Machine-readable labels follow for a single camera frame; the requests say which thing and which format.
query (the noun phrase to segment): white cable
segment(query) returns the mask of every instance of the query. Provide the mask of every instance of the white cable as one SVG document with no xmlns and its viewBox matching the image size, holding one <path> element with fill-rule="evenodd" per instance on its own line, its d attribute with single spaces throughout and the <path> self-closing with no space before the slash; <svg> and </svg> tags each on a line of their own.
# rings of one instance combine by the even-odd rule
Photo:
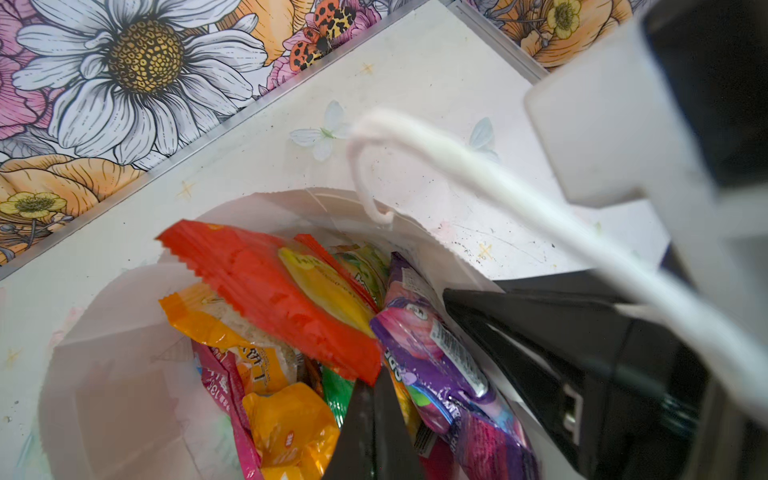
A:
<svg viewBox="0 0 768 480">
<path fill-rule="evenodd" d="M 360 202 L 376 223 L 390 225 L 394 213 L 380 212 L 362 181 L 359 157 L 371 144 L 397 144 L 419 155 L 455 182 L 596 266 L 600 275 L 627 295 L 656 307 L 666 327 L 701 355 L 734 402 L 768 427 L 768 353 L 679 280 L 598 236 L 562 206 L 461 142 L 407 115 L 383 109 L 364 116 L 347 144 Z"/>
</svg>

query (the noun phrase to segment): white daisy flower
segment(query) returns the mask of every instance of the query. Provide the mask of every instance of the white daisy flower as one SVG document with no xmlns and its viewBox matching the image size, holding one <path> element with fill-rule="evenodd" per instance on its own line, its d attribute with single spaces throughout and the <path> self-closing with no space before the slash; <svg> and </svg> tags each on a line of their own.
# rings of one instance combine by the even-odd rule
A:
<svg viewBox="0 0 768 480">
<path fill-rule="evenodd" d="M 321 128 L 301 128 L 290 132 L 290 139 L 301 147 L 312 147 L 312 155 L 317 161 L 325 161 L 331 156 L 333 139 L 349 136 L 349 124 L 343 122 L 344 109 L 338 101 L 332 101 L 326 108 L 326 115 Z"/>
<path fill-rule="evenodd" d="M 118 163 L 171 155 L 250 100 L 240 74 L 262 68 L 248 15 L 235 29 L 184 38 L 240 0 L 31 0 L 55 25 L 29 25 L 18 43 L 40 55 L 16 72 L 22 90 L 67 87 L 48 133 L 83 157 L 110 149 Z"/>
<path fill-rule="evenodd" d="M 472 129 L 472 135 L 469 137 L 469 147 L 483 154 L 490 161 L 499 162 L 498 154 L 493 151 L 494 134 L 491 119 L 482 118 Z"/>
</svg>

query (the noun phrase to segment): gold star print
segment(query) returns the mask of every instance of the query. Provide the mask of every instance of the gold star print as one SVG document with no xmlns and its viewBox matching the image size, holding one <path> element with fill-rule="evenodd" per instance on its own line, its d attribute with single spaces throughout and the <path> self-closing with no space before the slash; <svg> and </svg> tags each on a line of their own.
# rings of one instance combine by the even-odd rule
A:
<svg viewBox="0 0 768 480">
<path fill-rule="evenodd" d="M 15 352 L 12 349 L 8 349 L 8 358 L 5 359 L 5 368 L 10 369 L 13 367 L 13 364 L 16 363 L 16 360 L 18 359 L 18 355 L 21 353 L 21 350 L 16 350 Z"/>
<path fill-rule="evenodd" d="M 489 244 L 486 246 L 483 243 L 480 243 L 480 253 L 478 254 L 478 257 L 482 258 L 483 260 L 485 260 L 486 257 L 493 260 L 493 257 L 491 257 L 491 247 L 493 247 L 493 245 Z"/>
<path fill-rule="evenodd" d="M 181 182 L 181 192 L 176 194 L 177 197 L 186 197 L 187 200 L 192 200 L 192 187 L 194 187 L 195 184 L 188 184 L 187 182 Z"/>
</svg>

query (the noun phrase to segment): white table surface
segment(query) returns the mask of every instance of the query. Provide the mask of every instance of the white table surface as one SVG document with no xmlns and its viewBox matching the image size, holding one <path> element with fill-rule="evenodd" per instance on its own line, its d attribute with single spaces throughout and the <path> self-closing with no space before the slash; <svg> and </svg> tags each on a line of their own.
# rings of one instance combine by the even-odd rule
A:
<svg viewBox="0 0 768 480">
<path fill-rule="evenodd" d="M 0 281 L 0 472 L 39 463 L 27 442 L 51 348 L 115 277 L 153 263 L 154 238 L 180 218 L 253 192 L 352 189 L 336 141 L 320 163 L 291 143 L 292 130 L 319 127 L 331 100 L 353 121 L 376 105 L 408 112 L 468 140 L 490 117 L 502 164 L 564 201 L 522 106 L 531 86 L 438 2 L 407 14 L 106 214 Z M 376 198 L 413 216 L 491 279 L 584 268 L 561 248 L 497 209 L 451 187 L 429 167 L 391 149 L 366 154 Z M 651 262 L 668 237 L 646 202 L 574 212 Z M 21 456 L 22 447 L 27 450 Z"/>
</svg>

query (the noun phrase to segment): white paper bag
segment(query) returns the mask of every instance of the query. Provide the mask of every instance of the white paper bag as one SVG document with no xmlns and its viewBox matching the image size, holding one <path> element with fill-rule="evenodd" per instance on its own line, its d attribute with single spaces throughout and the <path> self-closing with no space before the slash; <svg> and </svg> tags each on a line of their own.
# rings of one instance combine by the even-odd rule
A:
<svg viewBox="0 0 768 480">
<path fill-rule="evenodd" d="M 397 215 L 391 230 L 378 228 L 351 191 L 254 194 L 198 220 L 282 237 L 310 233 L 325 245 L 368 240 L 403 252 L 438 294 L 501 291 L 412 218 Z M 190 341 L 168 324 L 157 302 L 197 281 L 170 254 L 126 272 L 55 348 L 39 404 L 41 441 L 55 478 L 242 478 L 230 420 L 200 384 Z M 517 401 L 493 362 L 452 326 L 490 380 Z M 536 449 L 541 434 L 528 433 Z"/>
</svg>

